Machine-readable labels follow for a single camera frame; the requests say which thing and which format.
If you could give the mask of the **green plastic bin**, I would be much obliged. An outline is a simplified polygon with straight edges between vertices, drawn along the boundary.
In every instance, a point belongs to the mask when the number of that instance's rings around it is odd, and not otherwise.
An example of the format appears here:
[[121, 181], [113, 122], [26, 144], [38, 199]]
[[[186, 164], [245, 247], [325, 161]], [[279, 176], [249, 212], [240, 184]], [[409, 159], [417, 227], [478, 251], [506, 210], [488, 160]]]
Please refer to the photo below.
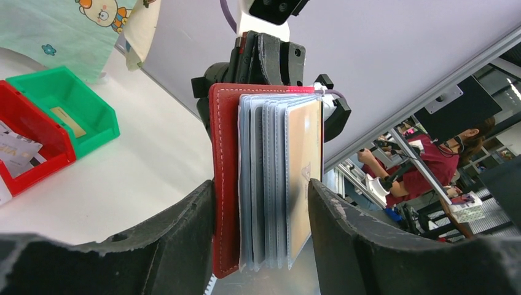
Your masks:
[[[8, 77], [7, 82], [67, 131], [78, 159], [120, 136], [115, 110], [64, 66]], [[76, 138], [71, 128], [50, 111], [56, 106], [87, 134]]]

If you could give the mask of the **red plastic bin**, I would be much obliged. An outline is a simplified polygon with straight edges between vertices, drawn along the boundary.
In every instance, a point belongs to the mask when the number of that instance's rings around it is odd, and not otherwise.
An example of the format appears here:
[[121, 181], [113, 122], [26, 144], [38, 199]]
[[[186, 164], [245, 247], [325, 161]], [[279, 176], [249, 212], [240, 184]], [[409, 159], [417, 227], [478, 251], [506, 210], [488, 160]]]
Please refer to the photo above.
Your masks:
[[1, 81], [1, 204], [76, 160], [66, 130]]

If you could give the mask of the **red leather card holder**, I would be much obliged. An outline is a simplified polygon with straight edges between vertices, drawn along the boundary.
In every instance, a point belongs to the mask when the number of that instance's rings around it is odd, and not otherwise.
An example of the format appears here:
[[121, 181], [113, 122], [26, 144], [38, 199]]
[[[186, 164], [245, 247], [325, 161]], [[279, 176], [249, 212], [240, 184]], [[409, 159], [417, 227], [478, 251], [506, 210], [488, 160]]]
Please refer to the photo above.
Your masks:
[[288, 267], [284, 115], [311, 87], [215, 84], [210, 88], [216, 227], [213, 273]]

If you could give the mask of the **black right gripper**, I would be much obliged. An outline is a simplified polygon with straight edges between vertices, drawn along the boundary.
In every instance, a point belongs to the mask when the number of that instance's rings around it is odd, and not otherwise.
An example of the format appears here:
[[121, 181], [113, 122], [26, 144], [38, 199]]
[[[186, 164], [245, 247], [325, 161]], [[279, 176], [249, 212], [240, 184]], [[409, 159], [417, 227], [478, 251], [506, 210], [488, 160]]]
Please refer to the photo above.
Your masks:
[[[197, 109], [206, 132], [211, 133], [210, 88], [218, 83], [280, 85], [303, 87], [306, 58], [304, 46], [267, 33], [248, 31], [235, 41], [230, 60], [210, 66], [202, 77], [192, 79], [192, 91], [198, 100]], [[334, 90], [327, 74], [316, 78], [319, 93], [325, 100], [333, 95], [331, 114], [323, 114], [323, 139], [330, 141], [339, 136], [351, 115], [347, 99]]]

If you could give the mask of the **gold credit card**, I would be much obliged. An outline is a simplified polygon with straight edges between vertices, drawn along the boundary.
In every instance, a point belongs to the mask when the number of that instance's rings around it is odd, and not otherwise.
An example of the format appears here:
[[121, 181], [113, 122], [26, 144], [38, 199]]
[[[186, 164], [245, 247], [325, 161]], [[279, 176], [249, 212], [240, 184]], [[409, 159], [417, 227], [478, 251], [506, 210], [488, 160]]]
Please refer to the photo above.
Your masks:
[[308, 185], [323, 173], [322, 103], [311, 96], [292, 102], [284, 115], [287, 261], [291, 269], [311, 235]]

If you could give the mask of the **mint cartoon cloth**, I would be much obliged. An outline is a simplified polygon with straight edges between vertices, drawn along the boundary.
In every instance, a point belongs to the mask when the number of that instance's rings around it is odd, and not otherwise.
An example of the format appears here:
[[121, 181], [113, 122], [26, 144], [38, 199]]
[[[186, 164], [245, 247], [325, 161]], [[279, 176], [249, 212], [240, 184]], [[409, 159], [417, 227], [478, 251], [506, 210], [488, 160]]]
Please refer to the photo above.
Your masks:
[[136, 1], [1, 1], [1, 47], [98, 80]]

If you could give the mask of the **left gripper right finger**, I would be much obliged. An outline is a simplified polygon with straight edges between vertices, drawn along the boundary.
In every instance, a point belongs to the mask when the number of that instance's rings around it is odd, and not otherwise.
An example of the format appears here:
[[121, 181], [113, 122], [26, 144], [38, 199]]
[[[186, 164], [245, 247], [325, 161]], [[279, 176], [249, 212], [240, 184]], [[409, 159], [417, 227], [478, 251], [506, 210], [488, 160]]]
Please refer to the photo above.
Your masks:
[[410, 234], [308, 185], [322, 294], [519, 294], [520, 238], [451, 244]]

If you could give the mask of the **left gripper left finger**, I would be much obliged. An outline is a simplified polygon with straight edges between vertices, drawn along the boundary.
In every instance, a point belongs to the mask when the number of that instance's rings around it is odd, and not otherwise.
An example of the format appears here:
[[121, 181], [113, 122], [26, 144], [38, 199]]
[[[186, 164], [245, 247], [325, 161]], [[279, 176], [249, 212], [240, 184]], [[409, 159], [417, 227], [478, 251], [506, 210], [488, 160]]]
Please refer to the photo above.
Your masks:
[[203, 294], [211, 276], [214, 184], [101, 243], [1, 235], [2, 294]]

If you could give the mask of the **person in red shirt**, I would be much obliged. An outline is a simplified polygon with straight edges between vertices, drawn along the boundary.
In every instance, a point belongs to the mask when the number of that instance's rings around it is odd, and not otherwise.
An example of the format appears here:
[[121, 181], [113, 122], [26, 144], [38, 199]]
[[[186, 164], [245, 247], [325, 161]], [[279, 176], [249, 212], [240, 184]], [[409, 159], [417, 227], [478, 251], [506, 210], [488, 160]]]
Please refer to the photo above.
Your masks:
[[[494, 117], [475, 125], [448, 140], [445, 144], [436, 145], [424, 134], [418, 135], [424, 147], [420, 155], [422, 161], [443, 185], [450, 184], [458, 167], [466, 165], [470, 158], [477, 154], [483, 145], [485, 136], [496, 125]], [[373, 153], [364, 149], [357, 153], [361, 169], [373, 178], [384, 179], [393, 174], [397, 168], [385, 168]], [[411, 167], [400, 178], [393, 182], [390, 193], [386, 196], [386, 206], [391, 208], [399, 203], [413, 200], [432, 189], [432, 185], [424, 178], [416, 167]]]

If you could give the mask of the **gold card in bin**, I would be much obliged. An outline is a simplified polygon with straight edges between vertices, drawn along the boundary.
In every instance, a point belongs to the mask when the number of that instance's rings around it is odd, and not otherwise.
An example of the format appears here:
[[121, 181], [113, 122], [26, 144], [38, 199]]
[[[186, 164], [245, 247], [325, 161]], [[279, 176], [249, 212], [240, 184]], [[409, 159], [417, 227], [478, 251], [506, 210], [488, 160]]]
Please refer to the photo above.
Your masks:
[[61, 107], [56, 106], [51, 108], [50, 111], [63, 121], [74, 133], [76, 138], [83, 137], [87, 132]]

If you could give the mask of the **white plastic bin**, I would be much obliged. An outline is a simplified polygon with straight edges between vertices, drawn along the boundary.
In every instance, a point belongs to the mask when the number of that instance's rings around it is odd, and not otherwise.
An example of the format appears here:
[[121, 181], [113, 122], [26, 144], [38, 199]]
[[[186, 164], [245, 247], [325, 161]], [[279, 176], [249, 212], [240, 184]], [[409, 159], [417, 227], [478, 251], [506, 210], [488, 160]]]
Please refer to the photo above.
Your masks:
[[12, 200], [12, 194], [7, 187], [7, 184], [0, 178], [0, 206]]

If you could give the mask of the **black monitor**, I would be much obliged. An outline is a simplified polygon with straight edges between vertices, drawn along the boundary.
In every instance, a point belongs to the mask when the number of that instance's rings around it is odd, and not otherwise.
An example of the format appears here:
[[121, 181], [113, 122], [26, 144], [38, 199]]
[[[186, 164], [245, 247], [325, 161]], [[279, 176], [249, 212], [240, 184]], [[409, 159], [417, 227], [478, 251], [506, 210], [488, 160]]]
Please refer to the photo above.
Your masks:
[[414, 118], [439, 146], [501, 111], [481, 83], [470, 76], [430, 101]]

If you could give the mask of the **silver credit cards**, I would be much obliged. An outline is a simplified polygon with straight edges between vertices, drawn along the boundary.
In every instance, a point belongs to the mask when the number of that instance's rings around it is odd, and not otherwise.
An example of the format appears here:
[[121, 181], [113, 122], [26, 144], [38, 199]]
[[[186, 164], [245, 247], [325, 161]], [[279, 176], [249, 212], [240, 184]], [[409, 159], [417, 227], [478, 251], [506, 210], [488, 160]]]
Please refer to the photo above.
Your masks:
[[1, 121], [1, 161], [10, 176], [16, 178], [27, 171], [45, 163], [41, 154], [43, 145], [14, 132]]

